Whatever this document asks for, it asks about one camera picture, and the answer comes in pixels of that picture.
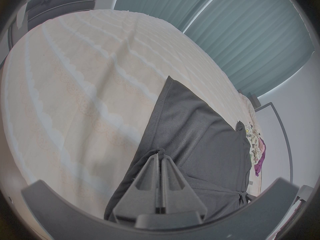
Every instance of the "curved gray frame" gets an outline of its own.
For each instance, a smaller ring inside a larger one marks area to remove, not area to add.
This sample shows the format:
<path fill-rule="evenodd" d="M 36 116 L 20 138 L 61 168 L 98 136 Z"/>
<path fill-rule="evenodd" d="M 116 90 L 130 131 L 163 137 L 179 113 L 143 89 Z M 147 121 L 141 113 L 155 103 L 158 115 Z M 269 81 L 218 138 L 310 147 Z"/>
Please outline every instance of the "curved gray frame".
<path fill-rule="evenodd" d="M 267 103 L 266 105 L 263 105 L 263 106 L 255 109 L 254 111 L 255 111 L 255 112 L 258 112 L 258 111 L 264 109 L 264 108 L 267 107 L 267 106 L 271 106 L 271 107 L 272 107 L 272 109 L 273 109 L 276 117 L 278 118 L 278 121 L 279 121 L 279 123 L 280 123 L 281 129 L 282 129 L 282 132 L 283 132 L 283 135 L 284 135 L 285 142 L 286 142 L 286 144 L 287 144 L 288 155 L 289 155 L 289 164 L 290 164 L 290 183 L 292 183 L 293 177 L 294 177 L 294 172 L 293 172 L 293 164 L 292 164 L 292 155 L 291 155 L 290 144 L 289 144 L 289 140 L 288 140 L 288 136 L 287 136 L 285 127 L 283 126 L 283 123 L 282 123 L 282 121 L 281 121 L 281 119 L 280 119 L 280 116 L 279 116 L 276 108 L 274 107 L 274 105 L 272 104 L 272 102 L 269 102 L 269 103 Z"/>

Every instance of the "mattress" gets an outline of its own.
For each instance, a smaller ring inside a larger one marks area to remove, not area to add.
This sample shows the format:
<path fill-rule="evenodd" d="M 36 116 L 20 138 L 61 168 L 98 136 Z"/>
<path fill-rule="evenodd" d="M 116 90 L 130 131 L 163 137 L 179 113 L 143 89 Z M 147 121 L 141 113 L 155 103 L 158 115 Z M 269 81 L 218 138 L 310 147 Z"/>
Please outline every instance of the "mattress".
<path fill-rule="evenodd" d="M 27 183 L 42 179 L 103 218 L 168 75 L 233 128 L 252 121 L 218 65 L 161 19 L 91 10 L 48 20 L 24 35 L 4 65 L 1 110 Z M 256 178 L 250 194 L 260 193 L 261 175 Z"/>

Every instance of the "purple clothing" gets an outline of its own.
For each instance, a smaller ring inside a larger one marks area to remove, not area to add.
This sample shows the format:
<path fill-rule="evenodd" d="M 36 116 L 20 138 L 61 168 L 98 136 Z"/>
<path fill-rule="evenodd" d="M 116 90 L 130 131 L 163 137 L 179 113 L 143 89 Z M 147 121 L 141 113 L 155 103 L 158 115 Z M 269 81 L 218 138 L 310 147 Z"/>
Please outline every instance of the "purple clothing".
<path fill-rule="evenodd" d="M 263 151 L 262 156 L 261 156 L 260 160 L 258 161 L 258 163 L 254 165 L 254 170 L 256 171 L 256 176 L 257 177 L 259 176 L 259 172 L 261 171 L 262 163 L 263 163 L 263 160 L 264 160 L 264 158 L 266 156 L 266 149 L 267 149 L 266 148 L 266 144 L 264 144 L 263 139 L 262 138 L 260 138 L 260 139 L 261 139 L 261 141 L 262 141 L 262 143 L 264 145 L 264 151 Z"/>

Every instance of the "beige bed sheet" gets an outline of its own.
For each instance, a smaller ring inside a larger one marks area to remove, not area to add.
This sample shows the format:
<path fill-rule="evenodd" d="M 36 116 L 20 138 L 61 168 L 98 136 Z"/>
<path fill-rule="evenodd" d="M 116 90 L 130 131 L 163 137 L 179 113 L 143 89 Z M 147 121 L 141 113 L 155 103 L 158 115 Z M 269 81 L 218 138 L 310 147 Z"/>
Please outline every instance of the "beige bed sheet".
<path fill-rule="evenodd" d="M 168 75 L 231 126 L 252 120 L 217 64 L 161 19 L 91 10 L 28 32 L 10 51 L 1 84 L 4 131 L 26 182 L 42 179 L 102 218 Z"/>

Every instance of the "dark cloth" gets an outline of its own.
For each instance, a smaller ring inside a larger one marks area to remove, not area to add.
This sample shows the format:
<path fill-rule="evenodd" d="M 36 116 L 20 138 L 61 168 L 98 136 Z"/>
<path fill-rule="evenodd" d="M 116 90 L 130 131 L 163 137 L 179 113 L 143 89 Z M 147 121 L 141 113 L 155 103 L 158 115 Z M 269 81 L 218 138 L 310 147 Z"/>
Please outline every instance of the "dark cloth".
<path fill-rule="evenodd" d="M 251 160 L 245 126 L 238 122 L 235 131 L 206 102 L 169 76 L 104 219 L 109 219 L 148 158 L 160 149 L 172 158 L 207 207 L 206 221 L 246 204 Z"/>
<path fill-rule="evenodd" d="M 262 168 L 262 163 L 264 161 L 264 158 L 266 157 L 266 144 L 264 144 L 264 141 L 262 138 L 260 138 L 261 141 L 262 141 L 262 144 L 264 145 L 264 151 L 262 153 L 262 156 L 260 158 L 260 160 L 258 161 L 257 164 L 254 165 L 254 170 L 256 171 L 256 176 L 258 177 L 259 176 L 259 172 L 261 171 L 261 168 Z"/>

